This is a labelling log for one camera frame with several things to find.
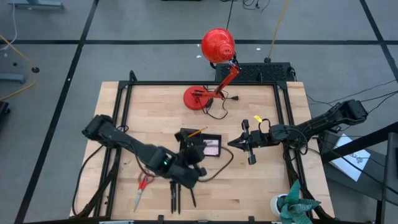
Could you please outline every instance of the wooden tabletop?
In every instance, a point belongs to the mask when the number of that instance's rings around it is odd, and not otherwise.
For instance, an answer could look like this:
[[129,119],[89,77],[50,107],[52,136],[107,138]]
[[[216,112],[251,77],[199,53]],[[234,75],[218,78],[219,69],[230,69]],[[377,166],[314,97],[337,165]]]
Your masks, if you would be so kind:
[[[95,114],[112,115],[117,86],[117,82],[102,84]],[[213,119],[202,111],[186,108],[182,96],[188,87],[133,86],[127,133],[144,143],[164,146],[178,152],[179,144],[174,134],[180,128],[200,129],[207,126],[204,133],[222,135],[222,145],[227,147],[228,141],[238,138],[242,133],[243,119],[249,120],[250,130],[257,129],[258,122],[253,118],[254,115],[270,119],[272,125],[278,124],[274,91],[271,86],[227,86],[225,90],[229,92],[229,97],[238,95],[240,100],[226,100],[225,108],[229,113],[221,120]],[[288,87],[295,124],[310,119],[303,83],[290,82]],[[281,91],[280,98],[286,122],[285,102]],[[221,104],[221,100],[215,100],[210,113],[221,116],[224,113]],[[97,142],[88,141],[84,160],[98,146]],[[310,140],[309,147],[318,150],[315,140]],[[133,212],[140,170],[134,155],[123,150],[112,219],[156,220],[158,215],[164,215],[165,220],[248,220],[248,216],[254,216],[256,221],[278,220],[279,217],[273,215],[270,210],[270,200],[274,195],[289,191],[282,145],[254,149],[257,163],[253,166],[248,164],[246,152],[234,147],[228,149],[234,154],[233,162],[214,180],[196,184],[194,193],[197,208],[192,204],[189,190],[182,189],[180,215],[178,212],[173,215],[170,212],[170,184],[162,178],[156,178],[146,187],[136,212]],[[105,149],[95,155],[81,175],[75,202],[77,212],[82,210],[98,188],[104,152]],[[207,169],[208,175],[213,175],[229,158],[230,154],[221,151],[221,157],[206,157],[201,165]],[[324,210],[334,216],[320,156],[309,151],[307,155],[302,156],[302,160],[309,191],[322,202]],[[104,197],[101,214],[105,214],[106,200]]]

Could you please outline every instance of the power cord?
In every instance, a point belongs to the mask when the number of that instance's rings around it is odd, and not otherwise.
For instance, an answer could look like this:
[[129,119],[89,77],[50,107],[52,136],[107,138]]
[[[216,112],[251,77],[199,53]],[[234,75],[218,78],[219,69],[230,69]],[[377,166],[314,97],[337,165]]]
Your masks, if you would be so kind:
[[231,19],[231,13],[232,13],[232,6],[234,5],[234,0],[231,1],[231,7],[229,9],[229,15],[228,15],[228,22],[226,23],[226,30],[228,30],[228,26],[229,26],[229,20]]
[[[5,39],[1,34],[0,34],[0,38],[2,38],[3,41],[5,41],[5,43],[7,44],[7,47],[10,46],[10,47],[11,47],[13,50],[15,50],[21,57],[23,57],[25,60],[27,60],[27,61],[30,63],[30,65],[32,66],[32,72],[38,73],[38,72],[40,71],[39,68],[38,68],[28,57],[26,57],[26,56],[25,56],[24,54],[22,54],[18,49],[16,49],[16,48],[15,48],[10,42],[8,42],[8,40]],[[5,96],[5,97],[0,98],[0,101],[5,100],[5,99],[8,99],[8,98],[10,98],[10,97],[12,97],[12,96],[14,96],[14,95],[20,93],[20,92],[22,92],[22,91],[24,91],[24,90],[27,90],[28,88],[32,87],[33,85],[35,85],[35,83],[36,83],[36,81],[37,81],[38,78],[39,78],[39,76],[38,76],[38,75],[35,75],[34,80],[33,80],[33,82],[32,82],[31,84],[29,84],[29,85],[27,85],[27,86],[21,88],[20,90],[15,91],[14,93],[11,93],[10,95],[7,95],[7,96]]]
[[[343,99],[345,99],[345,98],[348,98],[348,97],[351,97],[351,96],[355,96],[355,95],[364,93],[364,92],[366,92],[366,91],[372,90],[372,89],[374,89],[374,88],[376,88],[376,87],[384,86],[384,85],[387,85],[387,84],[390,84],[390,83],[396,82],[396,81],[397,81],[397,80],[393,79],[393,80],[388,81],[388,82],[386,82],[386,83],[382,83],[382,84],[375,85],[375,86],[373,86],[373,87],[371,87],[371,88],[367,88],[367,89],[361,90],[361,91],[359,91],[359,92],[357,92],[357,93],[353,93],[353,94],[350,94],[350,95],[348,95],[348,96],[344,96],[344,97],[335,99],[335,100],[333,100],[333,101],[331,101],[331,102],[328,102],[328,103],[334,103],[334,102],[336,102],[336,101],[343,100]],[[325,102],[320,101],[320,102],[317,102],[317,103],[310,103],[310,105],[317,105],[317,104],[321,104],[321,103],[325,103]]]
[[[129,130],[129,126],[127,126],[127,125],[125,125],[125,126],[120,126],[120,127],[118,127],[118,129],[119,129],[119,128],[123,128],[123,129],[124,129],[124,130],[123,130],[124,133],[125,133],[126,131]],[[97,148],[89,157],[87,157],[86,161],[83,163],[83,165],[82,165],[81,168],[80,168],[80,171],[79,171],[79,174],[78,174],[78,177],[77,177],[77,183],[76,183],[76,187],[75,187],[75,193],[73,193],[73,200],[72,200],[72,212],[73,212],[74,216],[77,216],[77,212],[76,212],[76,209],[75,209],[75,200],[76,200],[77,191],[78,191],[78,189],[79,189],[80,178],[81,178],[81,174],[83,173],[83,169],[85,168],[87,162],[88,162],[93,156],[95,156],[95,154],[97,154],[97,153],[100,151],[100,149],[102,149],[102,147],[104,147],[104,145],[101,145],[101,146],[100,146],[99,148]]]
[[[220,0],[221,2],[229,2],[229,1],[238,1],[238,0]],[[259,0],[253,0],[251,3],[246,4],[249,0],[242,0],[242,8],[246,9],[246,10],[257,10],[260,9],[260,5],[259,5]],[[268,7],[269,3],[271,0],[268,0],[267,4],[261,9],[261,13]],[[254,8],[248,8],[248,6],[252,6],[254,4],[254,2],[256,2],[256,4],[254,5]]]
[[[297,139],[297,146],[289,145],[290,149],[293,149],[293,151],[298,151],[303,156],[306,155],[308,150],[309,150],[307,138],[305,137],[303,132],[301,132],[301,131],[299,131],[299,130],[297,130],[295,128],[290,128],[290,130],[298,132],[304,138],[305,151],[304,152],[301,151],[302,146],[301,146],[301,139],[300,138]],[[284,161],[286,161],[286,162],[292,162],[292,161],[294,161],[296,159],[296,156],[294,156],[290,160],[287,160],[285,153],[282,154],[282,157],[283,157]]]
[[282,14],[279,16],[279,20],[278,20],[278,23],[277,23],[276,28],[275,28],[274,36],[273,36],[273,38],[272,38],[272,43],[271,43],[271,49],[269,50],[268,57],[266,58],[266,60],[268,60],[268,61],[270,61],[270,62],[271,62],[272,50],[274,49],[274,44],[275,44],[275,40],[276,40],[276,35],[277,35],[277,33],[278,33],[280,23],[282,22],[282,19],[284,18],[284,15],[285,15],[285,12],[286,12],[286,9],[287,9],[287,6],[288,6],[288,5],[289,5],[289,0],[286,0],[284,9],[282,10]]
[[[207,88],[207,87],[205,87],[205,86],[203,86],[203,87],[204,87],[207,91],[214,90],[214,89],[212,89],[212,88]],[[223,107],[223,110],[225,111],[225,114],[224,114],[222,117],[217,118],[216,116],[213,116],[212,114],[209,113],[209,111],[210,111],[210,109],[211,109],[211,106],[213,105],[214,102],[212,102],[211,105],[210,105],[209,107],[200,105],[200,106],[201,106],[201,110],[203,111],[204,114],[207,114],[208,116],[210,116],[210,117],[212,117],[212,118],[214,118],[214,119],[224,119],[224,118],[227,116],[228,110],[225,109],[225,107],[224,107],[225,101],[226,101],[226,100],[239,100],[239,96],[233,96],[233,97],[231,97],[231,98],[228,98],[229,93],[228,93],[226,90],[222,90],[222,92],[226,93],[226,97],[224,97],[223,104],[222,104],[222,107]]]
[[198,179],[198,182],[209,182],[209,181],[213,180],[218,174],[220,174],[221,171],[223,171],[226,167],[228,167],[228,165],[232,162],[232,160],[234,160],[234,154],[229,149],[227,149],[226,147],[223,147],[223,146],[221,148],[231,154],[231,158],[229,159],[229,161],[220,170],[218,170],[213,176],[211,176],[207,179],[202,179],[202,180]]
[[371,109],[368,114],[372,113],[372,111],[376,110],[380,105],[382,105],[388,98],[394,96],[396,93],[392,94],[391,96],[385,97],[384,100],[382,100],[377,106],[375,106],[373,109]]
[[333,107],[330,103],[326,103],[326,102],[322,102],[322,101],[318,101],[318,100],[314,100],[310,95],[305,94],[307,97],[309,97],[312,101],[316,102],[316,104],[326,104],[330,107]]
[[7,50],[8,47],[9,47],[12,43],[14,43],[14,41],[15,41],[15,40],[17,39],[17,37],[18,37],[17,23],[16,23],[16,20],[15,20],[15,0],[12,0],[12,22],[14,23],[14,33],[15,33],[15,36],[14,36],[13,40],[10,41],[5,47],[1,48],[0,51],[2,51],[2,50]]

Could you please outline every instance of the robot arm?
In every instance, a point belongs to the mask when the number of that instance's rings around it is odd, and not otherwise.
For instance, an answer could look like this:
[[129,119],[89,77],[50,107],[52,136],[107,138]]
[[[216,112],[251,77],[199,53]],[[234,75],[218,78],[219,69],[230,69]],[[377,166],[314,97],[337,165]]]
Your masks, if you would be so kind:
[[176,154],[162,146],[144,144],[125,134],[115,128],[112,119],[106,115],[96,115],[82,133],[88,139],[98,141],[106,147],[127,149],[156,175],[172,179],[186,188],[193,188],[198,178],[206,175],[205,169],[199,169],[196,165],[205,157],[204,144],[191,144]]
[[330,130],[339,124],[360,124],[367,117],[368,112],[360,101],[348,100],[337,103],[326,113],[296,126],[270,125],[268,133],[263,133],[259,129],[251,131],[249,134],[249,121],[245,119],[242,122],[242,135],[230,141],[228,145],[247,151],[249,153],[249,164],[253,165],[256,163],[256,157],[252,152],[254,147],[276,146],[281,142],[301,146],[305,143],[304,141],[308,141],[316,134]]

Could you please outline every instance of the lamp base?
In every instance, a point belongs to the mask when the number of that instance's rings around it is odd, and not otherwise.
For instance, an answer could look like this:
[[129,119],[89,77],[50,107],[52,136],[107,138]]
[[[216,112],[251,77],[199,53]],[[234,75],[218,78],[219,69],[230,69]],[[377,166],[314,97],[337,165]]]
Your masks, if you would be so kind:
[[184,93],[184,103],[187,108],[191,110],[201,110],[206,107],[207,103],[209,102],[209,98],[207,97],[197,97],[193,96],[192,93],[194,91],[201,91],[206,93],[207,90],[202,86],[191,86]]

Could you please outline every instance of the red desk lamp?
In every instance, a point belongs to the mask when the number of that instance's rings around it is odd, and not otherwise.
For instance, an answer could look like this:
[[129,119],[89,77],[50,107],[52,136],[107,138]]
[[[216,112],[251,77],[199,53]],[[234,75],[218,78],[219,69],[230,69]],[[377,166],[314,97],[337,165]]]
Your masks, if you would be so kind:
[[229,61],[229,75],[212,92],[209,92],[203,86],[188,88],[184,93],[184,103],[191,110],[203,109],[212,98],[221,98],[223,100],[222,89],[241,71],[236,60],[235,41],[226,29],[217,28],[207,32],[201,42],[201,51],[211,63]]

